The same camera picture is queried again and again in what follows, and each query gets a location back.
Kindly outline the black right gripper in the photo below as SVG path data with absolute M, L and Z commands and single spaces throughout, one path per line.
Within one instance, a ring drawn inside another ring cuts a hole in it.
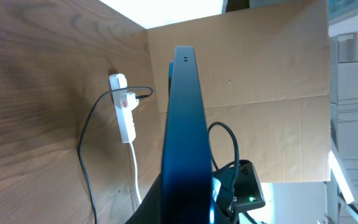
M 213 177 L 221 183 L 214 195 L 214 222 L 239 223 L 239 215 L 243 213 L 255 223 L 247 212 L 266 205 L 256 169 L 251 161 L 241 160 L 238 175 L 232 180 L 234 173 L 233 162 L 213 172 Z

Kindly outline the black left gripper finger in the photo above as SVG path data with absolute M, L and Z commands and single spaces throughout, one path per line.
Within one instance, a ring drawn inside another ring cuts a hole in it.
M 159 174 L 135 213 L 126 224 L 160 224 L 161 174 Z

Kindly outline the blue Galaxy smartphone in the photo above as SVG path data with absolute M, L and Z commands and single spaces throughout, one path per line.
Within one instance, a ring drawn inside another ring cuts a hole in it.
M 163 143 L 162 223 L 209 223 L 212 167 L 194 48 L 175 47 Z

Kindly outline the white USB charger adapter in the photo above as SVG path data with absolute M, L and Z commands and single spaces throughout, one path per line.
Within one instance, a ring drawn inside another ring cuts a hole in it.
M 119 105 L 123 110 L 134 110 L 139 105 L 139 99 L 134 92 L 119 94 Z

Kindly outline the brown cardboard panel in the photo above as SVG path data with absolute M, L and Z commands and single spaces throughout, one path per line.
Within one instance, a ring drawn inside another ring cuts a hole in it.
M 195 50 L 206 120 L 234 132 L 262 182 L 330 179 L 329 36 L 325 1 L 289 1 L 149 29 L 159 112 L 168 64 Z

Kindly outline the white power strip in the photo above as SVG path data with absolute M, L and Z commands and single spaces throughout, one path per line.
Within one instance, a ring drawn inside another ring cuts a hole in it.
M 122 142 L 132 143 L 136 137 L 132 111 L 139 105 L 139 101 L 127 86 L 124 74 L 110 75 L 109 83 Z

